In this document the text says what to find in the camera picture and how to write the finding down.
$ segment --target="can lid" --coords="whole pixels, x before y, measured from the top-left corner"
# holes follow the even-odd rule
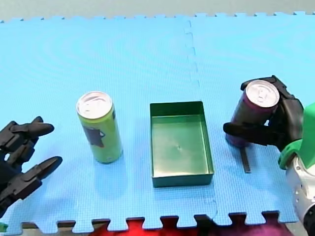
[[[277,88],[265,80],[254,80],[246,86],[246,96],[249,101],[259,107],[273,107],[279,102],[280,94]]]
[[[77,112],[86,119],[98,119],[109,113],[113,102],[109,95],[91,91],[84,94],[77,102]]]

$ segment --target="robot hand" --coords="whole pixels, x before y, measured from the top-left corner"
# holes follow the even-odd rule
[[[61,164],[62,158],[55,156],[22,173],[22,165],[33,155],[38,137],[53,130],[51,124],[37,117],[22,125],[12,121],[0,131],[0,218],[18,199],[25,199],[39,188],[41,180]]]
[[[288,144],[302,138],[303,106],[286,86],[276,77],[267,77],[254,80],[265,80],[272,83],[280,94],[276,111],[269,118],[267,125],[225,123],[225,133],[240,137],[249,143],[260,145],[274,145],[282,151]],[[253,80],[242,83],[241,90]]]
[[[309,236],[315,235],[315,103],[303,109],[301,102],[286,91],[275,76],[261,78],[272,83],[280,94],[277,109],[268,125],[225,123],[223,130],[250,143],[274,145],[281,154],[280,168],[293,193],[295,212]],[[244,90],[250,81],[244,82]]]

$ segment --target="can label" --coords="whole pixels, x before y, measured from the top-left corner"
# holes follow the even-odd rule
[[[117,160],[123,148],[110,97],[102,92],[87,93],[79,99],[77,112],[95,159],[102,163]]]
[[[83,126],[83,129],[91,145],[96,145],[100,148],[104,147],[102,138],[105,137],[105,134],[100,129],[89,128],[86,126]]]

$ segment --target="green tray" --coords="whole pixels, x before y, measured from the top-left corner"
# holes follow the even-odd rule
[[[209,184],[214,171],[202,102],[152,103],[150,115],[154,187]]]

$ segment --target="green robot part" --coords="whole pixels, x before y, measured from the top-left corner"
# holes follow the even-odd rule
[[[278,160],[280,168],[286,170],[295,155],[299,156],[306,169],[315,164],[315,103],[304,109],[303,137],[283,149]]]

